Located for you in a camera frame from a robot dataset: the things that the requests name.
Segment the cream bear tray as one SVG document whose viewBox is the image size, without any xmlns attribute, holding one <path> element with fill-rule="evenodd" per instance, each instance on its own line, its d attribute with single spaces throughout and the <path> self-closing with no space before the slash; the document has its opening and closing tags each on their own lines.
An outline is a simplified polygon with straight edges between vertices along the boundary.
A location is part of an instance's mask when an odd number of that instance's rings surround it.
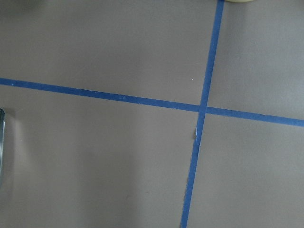
<svg viewBox="0 0 304 228">
<path fill-rule="evenodd" d="M 233 2 L 233 3 L 245 3 L 245 2 L 251 2 L 253 0 L 225 0 L 227 2 Z"/>
</svg>

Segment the steel ice scoop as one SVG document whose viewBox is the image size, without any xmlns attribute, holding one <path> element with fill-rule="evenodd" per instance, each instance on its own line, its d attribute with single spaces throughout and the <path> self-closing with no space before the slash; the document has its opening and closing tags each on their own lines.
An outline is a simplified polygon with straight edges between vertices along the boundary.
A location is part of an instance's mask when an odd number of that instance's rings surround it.
<svg viewBox="0 0 304 228">
<path fill-rule="evenodd" d="M 3 182 L 3 149 L 5 133 L 5 111 L 0 109 L 0 185 Z"/>
</svg>

